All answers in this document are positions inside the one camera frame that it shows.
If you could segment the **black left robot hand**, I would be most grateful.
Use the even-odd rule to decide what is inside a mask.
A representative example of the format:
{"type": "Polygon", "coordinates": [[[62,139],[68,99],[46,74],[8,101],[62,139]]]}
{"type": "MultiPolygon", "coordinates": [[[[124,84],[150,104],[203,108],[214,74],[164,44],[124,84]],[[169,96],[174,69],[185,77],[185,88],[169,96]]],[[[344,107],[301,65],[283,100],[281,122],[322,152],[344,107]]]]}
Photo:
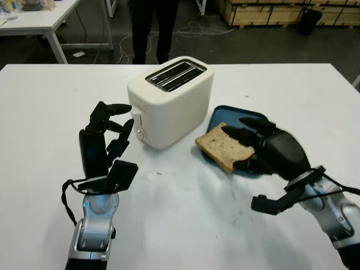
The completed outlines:
{"type": "Polygon", "coordinates": [[[102,177],[116,158],[122,156],[129,145],[134,120],[120,125],[110,118],[130,112],[131,105],[110,104],[100,101],[89,117],[88,125],[79,131],[79,145],[86,179],[102,177]]]}

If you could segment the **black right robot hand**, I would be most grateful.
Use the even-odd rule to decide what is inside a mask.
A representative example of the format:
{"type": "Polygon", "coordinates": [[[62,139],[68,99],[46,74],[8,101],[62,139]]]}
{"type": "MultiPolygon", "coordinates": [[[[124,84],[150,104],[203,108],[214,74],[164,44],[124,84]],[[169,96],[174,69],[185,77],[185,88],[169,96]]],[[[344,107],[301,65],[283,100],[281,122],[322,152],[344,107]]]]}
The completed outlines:
{"type": "Polygon", "coordinates": [[[296,138],[265,119],[239,118],[245,128],[223,126],[222,131],[243,146],[251,146],[254,154],[244,161],[233,163],[235,170],[256,174],[277,174],[291,181],[310,170],[306,153],[296,138]]]}

